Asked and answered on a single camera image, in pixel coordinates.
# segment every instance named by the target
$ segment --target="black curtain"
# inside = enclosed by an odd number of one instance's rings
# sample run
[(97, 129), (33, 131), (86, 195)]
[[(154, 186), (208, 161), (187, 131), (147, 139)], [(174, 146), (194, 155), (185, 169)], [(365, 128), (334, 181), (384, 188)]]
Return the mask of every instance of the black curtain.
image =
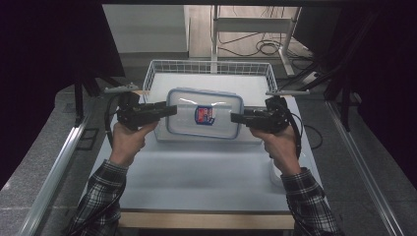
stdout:
[(59, 90), (76, 75), (124, 76), (124, 71), (101, 5), (3, 1), (0, 31), (3, 187), (48, 119)]
[(349, 70), (359, 113), (415, 187), (416, 22), (413, 7), (387, 3)]

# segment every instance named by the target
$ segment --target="metal frame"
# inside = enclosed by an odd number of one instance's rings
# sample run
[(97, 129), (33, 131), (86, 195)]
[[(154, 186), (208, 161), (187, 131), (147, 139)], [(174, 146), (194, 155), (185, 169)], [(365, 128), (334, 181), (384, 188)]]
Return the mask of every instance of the metal frame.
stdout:
[(53, 164), (48, 176), (46, 177), (45, 182), (43, 182), (43, 185), (37, 194), (37, 197), (34, 200), (30, 211), (28, 212), (27, 217), (25, 218), (25, 221), (17, 235), (30, 236), (36, 232), (36, 229), (42, 220), (46, 209), (49, 206), (55, 190), (61, 181), (62, 175), (67, 168), (68, 162), (70, 161), (77, 143), (86, 127), (87, 121), (89, 120), (90, 111), (91, 109), (87, 110), (87, 114), (84, 116), (84, 118), (81, 119), (80, 124), (73, 127), (70, 134), (68, 135), (65, 144), (62, 146), (61, 151), (56, 157), (55, 163)]
[(280, 6), (280, 7), (370, 7), (376, 0), (76, 0), (80, 4), (128, 5), (230, 5), (230, 6)]
[(217, 61), (217, 36), (221, 31), (228, 32), (281, 32), (286, 33), (282, 46), (279, 48), (279, 56), (288, 77), (295, 76), (291, 62), (288, 60), (287, 52), (291, 36), (295, 30), (301, 7), (297, 7), (291, 19), (258, 19), (258, 18), (220, 18), (218, 16), (218, 5), (214, 5), (212, 18), (212, 45), (211, 61)]
[(326, 106), (338, 132), (343, 139), (344, 144), (346, 145), (353, 159), (353, 162), (356, 165), (356, 168), (358, 169), (358, 172), (368, 190), (368, 193), (371, 196), (371, 199), (374, 202), (375, 207), (377, 208), (378, 213), (380, 214), (380, 217), (387, 228), (389, 235), (404, 235), (401, 227), (398, 224), (398, 220), (396, 219), (396, 216), (387, 201), (387, 198), (384, 196), (383, 192), (378, 186), (377, 181), (372, 175), (364, 156), (362, 156), (361, 151), (356, 146), (352, 135), (345, 131), (342, 122), (338, 119), (340, 114), (336, 104), (334, 102), (327, 101)]

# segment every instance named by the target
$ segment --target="container lid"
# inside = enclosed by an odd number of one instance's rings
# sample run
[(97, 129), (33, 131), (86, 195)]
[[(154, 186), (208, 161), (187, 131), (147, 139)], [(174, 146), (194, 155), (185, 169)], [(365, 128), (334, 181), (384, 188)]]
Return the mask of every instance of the container lid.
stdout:
[(243, 99), (235, 93), (174, 88), (166, 103), (177, 105), (177, 114), (166, 118), (166, 128), (172, 134), (229, 140), (239, 134), (240, 124), (230, 121), (230, 113), (243, 112)]

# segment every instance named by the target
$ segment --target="sticker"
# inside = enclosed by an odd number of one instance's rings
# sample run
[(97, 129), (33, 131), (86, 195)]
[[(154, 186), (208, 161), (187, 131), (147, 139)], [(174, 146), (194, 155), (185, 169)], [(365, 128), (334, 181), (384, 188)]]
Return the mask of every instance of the sticker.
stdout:
[(215, 113), (212, 106), (197, 106), (194, 114), (196, 124), (212, 126), (215, 120)]

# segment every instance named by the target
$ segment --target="white table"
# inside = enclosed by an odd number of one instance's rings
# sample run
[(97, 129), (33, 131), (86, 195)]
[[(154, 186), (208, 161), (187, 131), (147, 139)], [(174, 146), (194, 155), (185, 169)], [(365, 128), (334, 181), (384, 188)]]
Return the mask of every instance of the white table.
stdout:
[[(190, 75), (155, 75), (152, 87), (157, 88), (148, 93), (148, 102), (165, 100), (170, 89), (183, 86), (213, 89), (221, 85), (222, 90), (241, 95), (245, 105), (251, 106), (265, 106), (264, 99), (268, 97), (263, 77), (191, 75), (192, 80), (183, 80), (187, 76)], [(300, 116), (294, 97), (286, 100), (292, 113)], [(249, 129), (242, 127), (239, 136), (248, 134)], [(242, 142), (159, 142), (155, 133), (148, 134), (146, 146), (128, 172), (126, 190), (120, 199), (120, 226), (292, 229), (285, 192), (279, 182), (277, 185), (271, 181), (272, 165), (264, 145), (238, 139)], [(105, 140), (93, 171), (110, 152)], [(311, 169), (321, 184), (306, 134), (302, 137), (300, 163)]]

